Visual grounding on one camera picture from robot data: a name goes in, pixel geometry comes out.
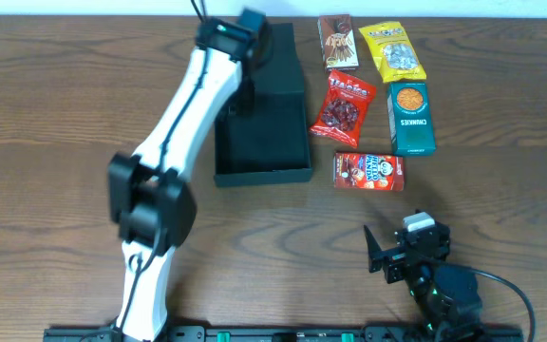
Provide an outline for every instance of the snack package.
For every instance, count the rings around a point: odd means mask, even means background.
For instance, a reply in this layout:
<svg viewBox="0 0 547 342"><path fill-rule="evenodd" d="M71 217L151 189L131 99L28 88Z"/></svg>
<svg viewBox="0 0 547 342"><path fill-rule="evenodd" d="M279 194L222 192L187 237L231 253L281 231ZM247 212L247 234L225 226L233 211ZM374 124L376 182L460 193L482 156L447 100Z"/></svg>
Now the snack package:
<svg viewBox="0 0 547 342"><path fill-rule="evenodd" d="M404 161L400 157L364 153L335 153L334 187L402 191Z"/></svg>
<svg viewBox="0 0 547 342"><path fill-rule="evenodd" d="M325 70L353 70L358 67L358 52L348 14L320 16L318 31Z"/></svg>
<svg viewBox="0 0 547 342"><path fill-rule="evenodd" d="M360 33L368 43L372 60L384 83L402 79L425 80L424 67L419 63L415 49L399 22L363 27Z"/></svg>
<svg viewBox="0 0 547 342"><path fill-rule="evenodd" d="M423 82L392 83L387 87L391 150L397 156L429 156L436 150Z"/></svg>
<svg viewBox="0 0 547 342"><path fill-rule="evenodd" d="M327 97L310 132L358 147L360 126L367 116L368 105L375 98L375 91L374 85L341 71L331 71Z"/></svg>

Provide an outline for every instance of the cracker box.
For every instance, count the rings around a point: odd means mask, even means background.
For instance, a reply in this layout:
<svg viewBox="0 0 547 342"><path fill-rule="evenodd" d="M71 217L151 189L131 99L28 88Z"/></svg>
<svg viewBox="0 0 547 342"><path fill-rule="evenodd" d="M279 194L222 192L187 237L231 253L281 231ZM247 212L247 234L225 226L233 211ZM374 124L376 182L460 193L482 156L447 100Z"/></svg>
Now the cracker box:
<svg viewBox="0 0 547 342"><path fill-rule="evenodd" d="M389 84L387 114L394 155L429 156L434 153L436 142L425 83Z"/></svg>
<svg viewBox="0 0 547 342"><path fill-rule="evenodd" d="M402 191L405 163L401 157L363 153L336 153L334 187Z"/></svg>
<svg viewBox="0 0 547 342"><path fill-rule="evenodd" d="M326 71L358 68L358 52L349 14L320 16L318 30Z"/></svg>

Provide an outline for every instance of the wooden table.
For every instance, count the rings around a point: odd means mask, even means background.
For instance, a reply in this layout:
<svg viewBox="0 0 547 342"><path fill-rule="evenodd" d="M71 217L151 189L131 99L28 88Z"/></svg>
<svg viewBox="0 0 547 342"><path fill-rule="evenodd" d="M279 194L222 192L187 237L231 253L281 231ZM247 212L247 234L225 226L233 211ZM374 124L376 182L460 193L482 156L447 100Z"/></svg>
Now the wooden table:
<svg viewBox="0 0 547 342"><path fill-rule="evenodd" d="M356 18L357 28L386 20ZM326 93L314 18L293 22L308 121ZM417 321L406 285L367 272L362 225L382 247L421 208L452 227L451 260L516 282L547 341L547 20L403 19L428 74L439 149L406 163L402 193L332 188L346 147L311 138L309 183L216 188L211 132L192 188L198 218L175 254L169 311L213 325ZM198 20L0 17L0 341L120 311L123 255L105 168L154 127L187 66ZM360 141L390 152L385 87ZM521 324L510 290L480 281L486 322Z"/></svg>

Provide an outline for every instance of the teal box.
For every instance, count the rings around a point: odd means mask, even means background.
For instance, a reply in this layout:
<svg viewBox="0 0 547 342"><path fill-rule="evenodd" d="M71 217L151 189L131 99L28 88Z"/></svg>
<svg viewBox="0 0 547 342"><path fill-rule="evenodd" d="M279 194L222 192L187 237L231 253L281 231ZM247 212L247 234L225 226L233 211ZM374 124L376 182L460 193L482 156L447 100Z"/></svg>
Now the teal box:
<svg viewBox="0 0 547 342"><path fill-rule="evenodd" d="M425 83L389 84L387 114L394 155L429 156L434 153L436 142Z"/></svg>

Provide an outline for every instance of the black tray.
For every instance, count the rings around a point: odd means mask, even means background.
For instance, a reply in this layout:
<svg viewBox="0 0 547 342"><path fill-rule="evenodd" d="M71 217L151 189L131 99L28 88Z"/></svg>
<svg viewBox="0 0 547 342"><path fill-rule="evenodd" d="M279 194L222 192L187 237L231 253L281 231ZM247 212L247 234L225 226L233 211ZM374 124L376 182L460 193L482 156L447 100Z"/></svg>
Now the black tray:
<svg viewBox="0 0 547 342"><path fill-rule="evenodd" d="M305 85L292 24L272 25L273 55L255 72L252 113L215 123L217 186L309 181Z"/></svg>

